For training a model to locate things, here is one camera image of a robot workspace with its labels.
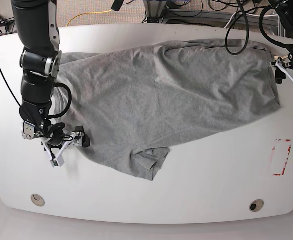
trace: floor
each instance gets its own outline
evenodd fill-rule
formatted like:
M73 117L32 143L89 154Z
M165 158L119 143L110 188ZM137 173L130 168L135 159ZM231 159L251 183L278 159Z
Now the floor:
M114 0L58 0L57 24L59 27L65 27L68 21L82 13L107 11L111 9ZM203 10L210 11L208 0L192 0L190 4L184 6L188 10L201 10L203 3ZM267 5L267 0L263 0L261 5ZM223 5L212 1L211 4L216 9L221 9ZM246 9L253 8L253 3L246 5ZM234 13L237 9L228 7L224 12ZM0 0L0 15L4 19L12 18L13 13L11 9L11 0ZM70 26L78 25L95 25L95 24L124 24L124 23L141 23L145 18L145 8L141 0L124 5L120 12L110 12L105 14L90 14L83 15L72 21Z

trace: gray t-shirt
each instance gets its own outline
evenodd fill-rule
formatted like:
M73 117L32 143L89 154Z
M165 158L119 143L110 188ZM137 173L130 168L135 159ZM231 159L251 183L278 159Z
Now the gray t-shirt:
M239 51L242 40L229 40ZM168 41L107 54L67 53L58 82L71 88L72 105L60 119L84 126L89 160L153 180L168 147L262 119L280 109L267 46L249 42L232 56L224 40ZM67 102L55 90L56 112Z

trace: yellow cable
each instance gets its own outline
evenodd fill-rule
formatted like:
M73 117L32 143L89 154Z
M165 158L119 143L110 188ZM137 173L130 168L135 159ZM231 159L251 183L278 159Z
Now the yellow cable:
M82 15L90 15L90 14L106 14L106 13L110 13L110 12L112 12L113 10L111 9L111 10L108 10L108 11L95 11L95 12L85 12L85 13L81 13L81 14L79 14L79 15L77 15L77 16L75 16L74 18L72 18L70 21L68 21L68 23L67 23L67 27L69 26L69 24L74 20L74 19L76 19L77 17L80 17L80 16L82 16Z

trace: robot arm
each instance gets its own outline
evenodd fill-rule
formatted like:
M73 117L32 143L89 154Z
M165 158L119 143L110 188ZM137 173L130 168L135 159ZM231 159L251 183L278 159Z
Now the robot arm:
M62 52L59 51L60 34L57 26L57 0L11 0L18 35L24 44L20 59L23 68L21 84L22 105L20 115L24 120L23 137L28 140L42 138L42 144L51 157L54 167L60 167L63 150L69 145L89 147L90 138L83 127L65 134L64 123L52 124L51 119L62 117L70 108L70 89L57 83ZM64 88L68 104L58 115L49 115L54 88ZM55 156L53 148L60 149Z

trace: white table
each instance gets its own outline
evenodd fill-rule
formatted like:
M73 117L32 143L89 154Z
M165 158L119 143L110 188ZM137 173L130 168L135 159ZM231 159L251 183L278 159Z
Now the white table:
M60 49L107 53L167 40L225 35L222 28L187 25L80 26L60 29ZM234 30L231 38L244 39L245 33ZM251 33L250 39L269 45L259 33ZM3 73L15 95L21 96L23 45L17 35L10 35L0 37L0 46ZM274 53L282 56L286 52L274 48ZM293 210L293 84L286 80L278 90L279 112L245 127L172 147L154 181L147 181L93 163L76 149L65 152L62 168L52 168L37 140L22 139L18 107L0 75L0 197L15 209L119 223L209 223L287 214ZM292 140L283 176L273 176L274 169L283 164L283 155L276 155L270 164L276 139ZM35 206L32 194L41 195L45 206ZM264 200L264 208L249 211L257 199Z

